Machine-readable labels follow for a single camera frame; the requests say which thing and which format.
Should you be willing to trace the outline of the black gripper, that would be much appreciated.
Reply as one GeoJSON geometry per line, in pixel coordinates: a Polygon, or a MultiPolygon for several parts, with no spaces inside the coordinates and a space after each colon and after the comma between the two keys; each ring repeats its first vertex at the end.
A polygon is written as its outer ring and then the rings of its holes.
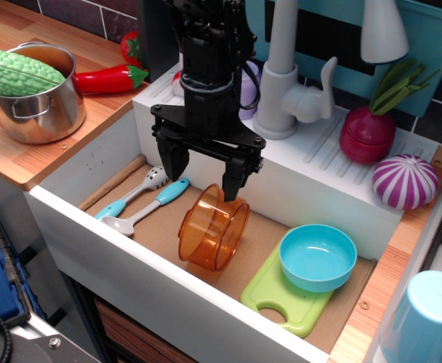
{"type": "Polygon", "coordinates": [[[266,142],[240,120],[242,71],[252,50],[242,51],[224,41],[182,40],[180,85],[182,106],[154,105],[153,135],[161,162],[177,181],[196,150],[226,163],[224,201],[234,201],[252,172],[263,165],[266,142]]]}

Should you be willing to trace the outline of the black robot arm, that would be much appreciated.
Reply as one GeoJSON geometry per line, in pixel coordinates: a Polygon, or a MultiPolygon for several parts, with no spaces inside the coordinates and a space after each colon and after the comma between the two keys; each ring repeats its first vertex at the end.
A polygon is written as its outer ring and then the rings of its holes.
{"type": "Polygon", "coordinates": [[[241,101],[242,76],[257,78],[247,62],[257,37],[251,32],[243,1],[168,1],[182,52],[180,85],[184,104],[151,107],[157,149],[168,177],[175,181],[189,163],[190,151],[223,161],[224,199],[233,201],[247,178],[263,166],[266,141],[243,124],[240,110],[260,101],[255,91],[241,101]]]}

